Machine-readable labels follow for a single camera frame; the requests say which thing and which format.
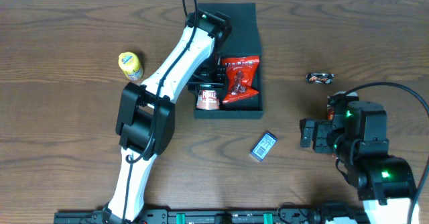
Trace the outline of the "red Hacks candy bag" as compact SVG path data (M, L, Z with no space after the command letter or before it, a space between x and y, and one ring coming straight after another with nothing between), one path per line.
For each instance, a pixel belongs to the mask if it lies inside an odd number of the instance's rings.
M259 56L223 58L221 63L226 68L229 82L223 104L249 99L259 94L259 91L252 87L260 63Z

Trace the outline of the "yellow candy bottle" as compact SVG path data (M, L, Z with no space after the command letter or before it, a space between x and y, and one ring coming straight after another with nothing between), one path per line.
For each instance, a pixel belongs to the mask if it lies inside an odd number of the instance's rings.
M129 80L139 80L143 76L144 71L141 62L133 52L121 53L118 65Z

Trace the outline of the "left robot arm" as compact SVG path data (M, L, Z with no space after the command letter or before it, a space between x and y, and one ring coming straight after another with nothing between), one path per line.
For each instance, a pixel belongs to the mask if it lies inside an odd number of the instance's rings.
M201 9L190 13L164 63L140 85L130 82L123 89L115 127L121 169L113 198L103 208L103 223L133 223L139 217L151 168L174 134L177 98L231 30L225 14Z

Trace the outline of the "red Pringles can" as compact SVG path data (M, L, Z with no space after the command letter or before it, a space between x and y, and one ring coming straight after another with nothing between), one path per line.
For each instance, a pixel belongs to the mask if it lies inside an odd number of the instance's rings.
M196 108L200 110L219 110L217 92L213 90L200 90L196 101Z

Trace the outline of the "dark green gift box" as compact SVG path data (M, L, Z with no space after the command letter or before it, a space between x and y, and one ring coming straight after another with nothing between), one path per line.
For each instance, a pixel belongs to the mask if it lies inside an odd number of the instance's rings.
M262 56L262 46L257 29L257 12L254 3L199 3L198 8L208 13L222 13L230 17L231 33L218 51L217 56L240 58ZM197 119L259 119L263 115L262 65L257 67L252 88L258 91L254 97L220 104L219 110L195 109Z

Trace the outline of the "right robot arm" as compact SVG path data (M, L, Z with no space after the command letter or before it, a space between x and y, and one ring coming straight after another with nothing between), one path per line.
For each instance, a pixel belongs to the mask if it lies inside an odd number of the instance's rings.
M330 119L300 120L303 148L332 154L357 189L370 223L417 223L409 211L416 184L410 165L389 154L387 113L379 103L347 97L331 105Z

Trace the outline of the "black Mars candy bar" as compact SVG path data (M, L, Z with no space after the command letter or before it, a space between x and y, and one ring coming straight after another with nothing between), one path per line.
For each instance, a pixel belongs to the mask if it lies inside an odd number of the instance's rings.
M306 82L308 83L330 85L332 84L333 79L334 79L334 74L331 74L331 73L310 72L306 75Z

